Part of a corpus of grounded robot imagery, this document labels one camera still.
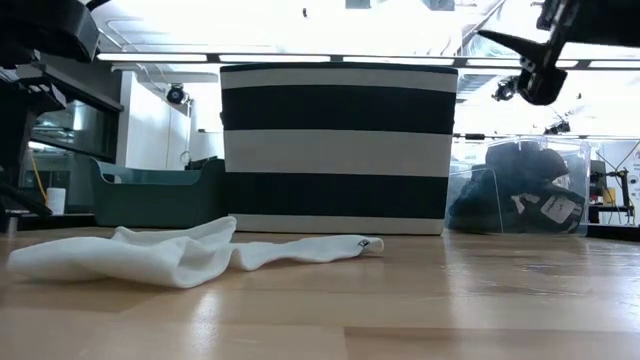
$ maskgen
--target white stripe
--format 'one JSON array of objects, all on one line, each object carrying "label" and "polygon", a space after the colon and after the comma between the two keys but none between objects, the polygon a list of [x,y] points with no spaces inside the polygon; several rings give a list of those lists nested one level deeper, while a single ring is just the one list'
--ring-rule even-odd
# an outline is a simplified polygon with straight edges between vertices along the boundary
[{"label": "white stripe", "polygon": [[286,85],[380,86],[455,93],[458,75],[377,69],[262,69],[222,72],[222,89]]},{"label": "white stripe", "polygon": [[444,220],[346,216],[290,216],[231,214],[239,231],[297,234],[440,235]]},{"label": "white stripe", "polygon": [[227,172],[448,177],[451,135],[353,130],[224,132]]}]

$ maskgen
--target black and white striped bin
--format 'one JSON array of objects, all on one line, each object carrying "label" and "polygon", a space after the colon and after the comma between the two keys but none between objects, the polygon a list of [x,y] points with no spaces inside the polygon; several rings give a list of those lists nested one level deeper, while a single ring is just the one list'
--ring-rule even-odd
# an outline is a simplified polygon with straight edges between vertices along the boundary
[{"label": "black and white striped bin", "polygon": [[223,67],[226,194],[238,230],[442,232],[457,70]]}]

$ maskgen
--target ceiling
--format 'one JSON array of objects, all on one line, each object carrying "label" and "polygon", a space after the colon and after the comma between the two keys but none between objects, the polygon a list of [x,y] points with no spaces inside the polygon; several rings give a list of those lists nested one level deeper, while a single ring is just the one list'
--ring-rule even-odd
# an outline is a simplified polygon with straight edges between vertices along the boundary
[{"label": "ceiling", "polygon": [[[540,41],[548,36],[535,29],[540,7],[529,0],[452,0],[455,11],[432,11],[426,1],[372,0],[370,9],[354,10],[345,9],[345,0],[112,0],[93,15],[103,33],[103,52],[517,57],[473,36],[474,31],[482,27]],[[640,50],[568,44],[562,57],[640,59]],[[182,82],[211,80],[206,76],[220,68],[217,64],[128,66],[142,79],[151,79],[149,87],[158,92],[176,76]],[[570,73],[561,99],[553,108],[541,108],[519,98],[493,101],[490,95],[505,72],[461,70],[456,127],[464,132],[541,133],[540,128],[566,116],[580,119],[582,125],[574,128],[602,133],[606,129],[593,130],[601,125],[592,125],[589,119],[609,114],[612,106],[625,109],[631,104],[630,96],[621,94],[638,94],[640,76],[635,74]],[[515,120],[510,126],[500,119]]]}]

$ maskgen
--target black stripe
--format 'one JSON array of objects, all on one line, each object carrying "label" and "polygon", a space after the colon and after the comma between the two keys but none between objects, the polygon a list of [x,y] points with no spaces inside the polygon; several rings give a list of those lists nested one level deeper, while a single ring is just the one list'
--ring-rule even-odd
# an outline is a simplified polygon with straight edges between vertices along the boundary
[{"label": "black stripe", "polygon": [[230,214],[444,219],[446,177],[227,173]]},{"label": "black stripe", "polygon": [[373,69],[422,71],[439,74],[458,75],[458,69],[432,65],[388,64],[388,63],[359,63],[359,62],[278,62],[257,63],[243,65],[229,65],[220,68],[220,72],[238,72],[271,69]]},{"label": "black stripe", "polygon": [[222,91],[225,130],[313,129],[452,134],[455,93],[373,86]]}]

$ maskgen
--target teal plastic bin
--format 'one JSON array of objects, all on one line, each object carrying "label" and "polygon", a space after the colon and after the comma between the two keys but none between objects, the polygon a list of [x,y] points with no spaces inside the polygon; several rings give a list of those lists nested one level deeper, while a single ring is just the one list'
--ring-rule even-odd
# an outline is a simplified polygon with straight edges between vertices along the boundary
[{"label": "teal plastic bin", "polygon": [[224,160],[210,160],[202,170],[161,171],[94,159],[91,171],[99,226],[190,228],[227,215]]}]

